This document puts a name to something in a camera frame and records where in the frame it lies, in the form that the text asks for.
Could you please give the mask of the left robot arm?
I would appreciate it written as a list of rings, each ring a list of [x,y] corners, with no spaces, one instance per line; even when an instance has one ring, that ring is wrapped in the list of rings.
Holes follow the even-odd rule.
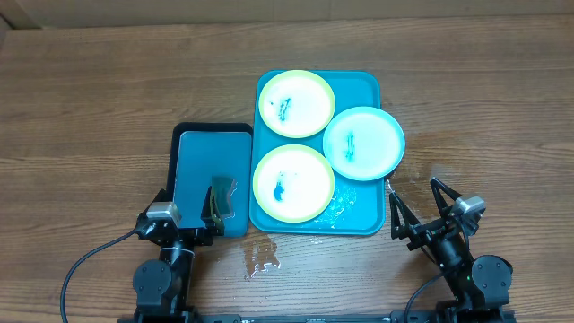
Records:
[[[160,247],[156,259],[143,262],[134,273],[135,322],[200,322],[197,309],[187,303],[194,248],[210,246],[224,234],[224,224],[212,188],[208,188],[200,220],[203,227],[182,228],[181,215],[162,189],[138,215],[135,234]]]

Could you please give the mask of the yellow plate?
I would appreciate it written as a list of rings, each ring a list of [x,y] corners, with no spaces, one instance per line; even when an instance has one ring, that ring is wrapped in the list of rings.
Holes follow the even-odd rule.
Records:
[[[255,200],[283,223],[319,216],[335,192],[335,174],[326,157],[303,144],[285,144],[267,153],[252,176]]]
[[[335,114],[335,93],[329,83],[306,70],[280,72],[257,97],[258,114],[276,134],[305,138],[322,131]]]

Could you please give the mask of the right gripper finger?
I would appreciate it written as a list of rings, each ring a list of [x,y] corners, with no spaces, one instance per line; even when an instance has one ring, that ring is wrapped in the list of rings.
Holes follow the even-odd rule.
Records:
[[[444,184],[442,181],[440,181],[436,177],[433,177],[430,180],[430,188],[432,190],[432,194],[434,196],[436,205],[439,209],[440,217],[441,218],[448,217],[448,215],[452,209],[452,205],[449,205],[447,203],[447,201],[445,200],[443,195],[448,196],[453,201],[456,201],[462,195],[459,194],[458,192],[456,192],[454,189],[447,186],[446,184]]]
[[[410,208],[393,191],[388,196],[391,219],[391,238],[412,238],[415,228],[421,223]]]

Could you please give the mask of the green and yellow sponge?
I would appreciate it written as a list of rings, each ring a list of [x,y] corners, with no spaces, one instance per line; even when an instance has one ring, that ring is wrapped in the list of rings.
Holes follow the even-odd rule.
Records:
[[[228,219],[235,215],[231,197],[237,189],[235,179],[224,176],[214,176],[211,181],[211,200],[213,214],[220,219]]]

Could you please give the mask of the light blue plate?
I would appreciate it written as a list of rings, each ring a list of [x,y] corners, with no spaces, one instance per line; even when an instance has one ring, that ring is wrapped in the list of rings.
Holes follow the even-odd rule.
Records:
[[[323,153],[340,175],[372,181],[390,175],[404,156],[404,131],[389,113],[354,107],[337,114],[323,135]]]

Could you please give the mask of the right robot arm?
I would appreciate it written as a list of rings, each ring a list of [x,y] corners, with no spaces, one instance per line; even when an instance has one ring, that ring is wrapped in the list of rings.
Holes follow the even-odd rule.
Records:
[[[439,273],[410,297],[403,310],[389,314],[392,322],[514,322],[515,314],[505,311],[513,267],[495,255],[474,257],[470,237],[479,229],[485,202],[477,195],[463,196],[437,178],[430,188],[439,218],[421,223],[395,191],[388,195],[391,238],[408,239],[407,248],[421,250]],[[443,279],[453,294],[450,301],[440,301],[434,310],[414,311],[413,304],[430,285]]]

